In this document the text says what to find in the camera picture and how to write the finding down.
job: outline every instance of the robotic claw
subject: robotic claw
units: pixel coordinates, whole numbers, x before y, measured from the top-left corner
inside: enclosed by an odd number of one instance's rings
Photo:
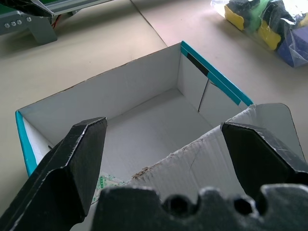
[[[105,118],[74,125],[0,218],[0,230],[68,231],[82,222],[99,175],[106,126]],[[306,231],[308,165],[266,129],[225,122],[221,130],[249,196],[225,199],[205,188],[196,205],[181,195],[161,205],[151,189],[107,188],[91,230]]]

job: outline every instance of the plastic bag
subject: plastic bag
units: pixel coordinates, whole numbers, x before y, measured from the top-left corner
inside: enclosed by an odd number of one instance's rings
[[[292,67],[308,63],[308,0],[212,0],[239,30],[256,33]]]

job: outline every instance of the black tape strip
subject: black tape strip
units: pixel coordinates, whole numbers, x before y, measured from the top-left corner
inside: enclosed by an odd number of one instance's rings
[[[196,60],[191,54],[187,53],[187,58],[197,67],[205,76],[207,76],[209,70],[207,70],[198,60]]]

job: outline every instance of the cardboard box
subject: cardboard box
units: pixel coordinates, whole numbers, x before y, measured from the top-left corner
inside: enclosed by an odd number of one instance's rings
[[[107,117],[102,169],[127,181],[250,104],[182,42],[26,106],[16,121],[30,175],[72,125]]]
[[[29,175],[72,125],[105,116],[101,171],[153,187],[162,200],[177,193],[195,202],[206,186],[244,193],[219,127],[229,118],[267,128],[304,159],[290,110],[251,104],[182,42],[26,106],[16,121]],[[73,231],[90,230],[95,206]]]

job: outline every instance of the red wire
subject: red wire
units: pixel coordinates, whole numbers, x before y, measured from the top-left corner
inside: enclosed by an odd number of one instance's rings
[[[56,27],[60,17],[61,17],[61,15],[58,15],[58,17],[56,18],[56,21],[54,21],[54,23],[51,25],[53,29]]]

